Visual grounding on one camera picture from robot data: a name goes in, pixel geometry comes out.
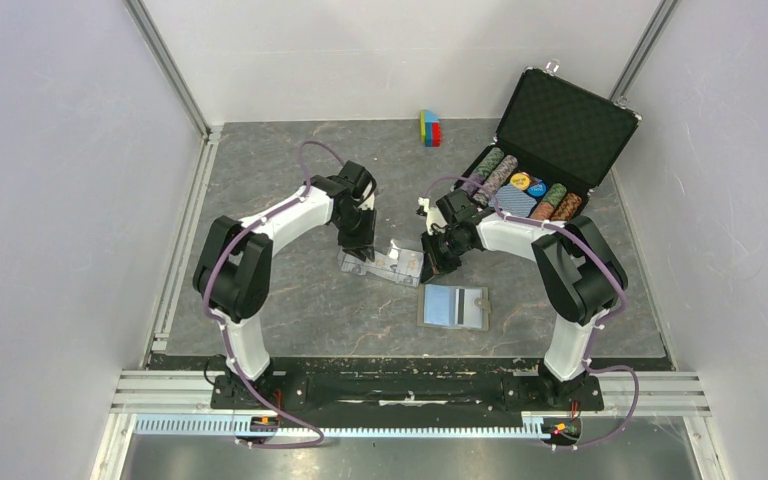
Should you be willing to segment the clear plastic card sleeve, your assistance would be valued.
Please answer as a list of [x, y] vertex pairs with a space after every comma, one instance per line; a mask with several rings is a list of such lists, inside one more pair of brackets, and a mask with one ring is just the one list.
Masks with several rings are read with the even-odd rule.
[[391, 239], [388, 249], [385, 252], [375, 252], [373, 260], [361, 261], [345, 252], [340, 252], [337, 261], [341, 272], [357, 276], [372, 275], [413, 288], [420, 284], [424, 262], [421, 243], [403, 239]]

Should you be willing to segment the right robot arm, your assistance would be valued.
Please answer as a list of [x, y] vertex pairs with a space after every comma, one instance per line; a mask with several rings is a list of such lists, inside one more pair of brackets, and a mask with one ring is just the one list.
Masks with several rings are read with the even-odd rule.
[[585, 216], [552, 222], [481, 209], [462, 190], [437, 201], [419, 198], [418, 213], [426, 223], [421, 283], [454, 272], [472, 250], [507, 253], [537, 265], [557, 314], [537, 392], [551, 408], [566, 406], [590, 364], [593, 330], [627, 300], [627, 275], [598, 228]]

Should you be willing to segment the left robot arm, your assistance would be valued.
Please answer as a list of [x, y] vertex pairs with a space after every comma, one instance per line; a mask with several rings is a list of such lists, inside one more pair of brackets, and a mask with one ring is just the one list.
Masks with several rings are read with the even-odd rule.
[[377, 182], [355, 162], [331, 176], [316, 175], [267, 210], [234, 219], [216, 218], [193, 274], [206, 315], [220, 328], [229, 369], [239, 376], [235, 392], [250, 407], [274, 394], [264, 374], [271, 359], [265, 348], [260, 311], [271, 285], [272, 261], [310, 230], [332, 225], [342, 252], [373, 260]]

